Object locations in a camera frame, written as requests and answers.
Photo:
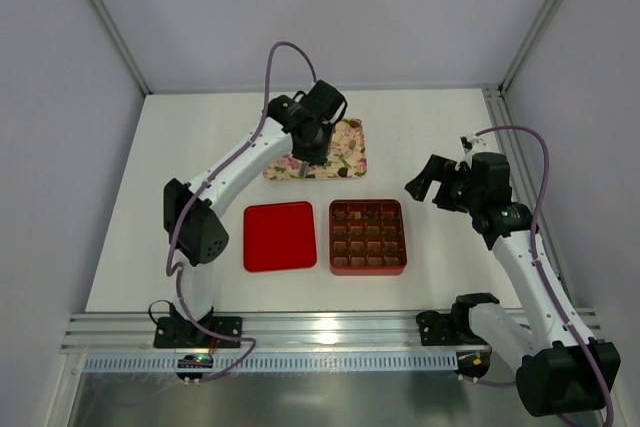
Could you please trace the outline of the metal serving tongs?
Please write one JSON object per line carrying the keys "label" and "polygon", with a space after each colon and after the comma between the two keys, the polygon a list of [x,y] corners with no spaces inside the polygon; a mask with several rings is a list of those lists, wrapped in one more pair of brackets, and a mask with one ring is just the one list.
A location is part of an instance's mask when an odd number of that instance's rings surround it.
{"label": "metal serving tongs", "polygon": [[307,162],[303,162],[303,163],[300,165],[300,169],[299,169],[299,172],[298,172],[298,176],[299,176],[301,179],[304,179],[304,178],[307,176],[308,170],[309,170],[309,164],[308,164]]}

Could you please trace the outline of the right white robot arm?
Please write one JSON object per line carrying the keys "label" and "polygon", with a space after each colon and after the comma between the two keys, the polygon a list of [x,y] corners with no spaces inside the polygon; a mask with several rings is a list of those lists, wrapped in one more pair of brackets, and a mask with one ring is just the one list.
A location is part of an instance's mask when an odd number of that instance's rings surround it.
{"label": "right white robot arm", "polygon": [[605,410],[605,422],[612,423],[620,355],[613,343],[597,340],[555,277],[530,209],[512,198],[507,158],[480,152],[456,162],[433,155],[405,189],[424,201],[432,183],[439,185],[433,199],[438,208],[471,217],[528,321],[521,327],[492,295],[468,294],[452,306],[458,332],[480,338],[509,365],[530,415]]}

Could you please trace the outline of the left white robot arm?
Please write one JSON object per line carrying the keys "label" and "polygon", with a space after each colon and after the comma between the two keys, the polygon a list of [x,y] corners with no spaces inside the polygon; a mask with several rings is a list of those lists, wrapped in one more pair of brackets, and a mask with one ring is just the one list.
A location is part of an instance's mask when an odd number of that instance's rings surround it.
{"label": "left white robot arm", "polygon": [[348,103],[323,81],[310,91],[265,101],[256,126],[220,161],[163,190],[163,227],[169,250],[165,273],[177,279],[167,316],[156,321],[153,345],[159,349],[204,348],[217,343],[237,348],[229,325],[218,327],[210,299],[210,264],[226,249],[229,234],[222,217],[235,198],[284,154],[311,165],[327,161],[331,136]]}

